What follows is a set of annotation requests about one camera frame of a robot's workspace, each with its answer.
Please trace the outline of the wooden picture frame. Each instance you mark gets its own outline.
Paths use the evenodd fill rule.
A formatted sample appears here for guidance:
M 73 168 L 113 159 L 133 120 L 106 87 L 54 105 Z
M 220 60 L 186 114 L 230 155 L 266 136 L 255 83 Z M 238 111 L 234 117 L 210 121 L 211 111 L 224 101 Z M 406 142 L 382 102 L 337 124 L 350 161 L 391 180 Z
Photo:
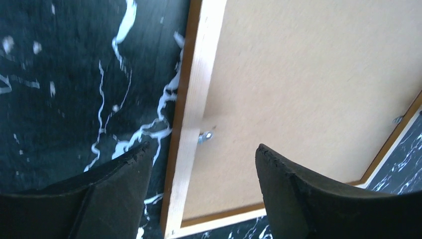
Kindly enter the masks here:
M 197 147 L 213 137 L 213 130 L 202 131 L 201 125 L 227 2 L 228 0 L 191 1 L 161 213 L 161 228 L 167 239 L 206 232 L 251 219 L 262 220 L 266 215 L 262 201 L 260 204 L 226 212 L 183 219 Z M 394 120 L 394 130 L 361 179 L 348 184 L 361 188 L 371 184 L 394 148 L 418 118 L 421 108 L 422 90 L 407 111 Z

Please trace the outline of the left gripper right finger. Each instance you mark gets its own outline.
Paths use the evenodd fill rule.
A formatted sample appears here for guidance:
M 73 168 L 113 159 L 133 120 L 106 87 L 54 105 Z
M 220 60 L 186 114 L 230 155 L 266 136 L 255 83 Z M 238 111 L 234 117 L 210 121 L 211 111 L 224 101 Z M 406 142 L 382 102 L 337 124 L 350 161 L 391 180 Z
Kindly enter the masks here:
M 260 144 L 255 165 L 275 239 L 419 239 L 422 194 L 338 182 Z

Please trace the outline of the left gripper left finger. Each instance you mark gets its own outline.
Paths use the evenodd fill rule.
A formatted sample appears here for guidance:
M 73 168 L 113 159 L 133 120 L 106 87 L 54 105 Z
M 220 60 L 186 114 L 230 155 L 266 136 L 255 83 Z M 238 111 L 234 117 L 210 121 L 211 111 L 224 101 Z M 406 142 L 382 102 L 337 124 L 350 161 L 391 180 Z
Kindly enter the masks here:
M 152 172 L 149 143 L 43 189 L 0 196 L 3 239 L 134 239 Z

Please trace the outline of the brown backing board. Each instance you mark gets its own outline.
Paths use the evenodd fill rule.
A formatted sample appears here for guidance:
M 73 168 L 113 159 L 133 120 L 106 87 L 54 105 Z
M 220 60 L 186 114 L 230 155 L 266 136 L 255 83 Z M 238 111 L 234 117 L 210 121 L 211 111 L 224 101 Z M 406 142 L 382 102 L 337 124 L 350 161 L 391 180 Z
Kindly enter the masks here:
M 183 219 L 262 203 L 261 143 L 361 179 L 421 88 L 419 0 L 229 0 Z

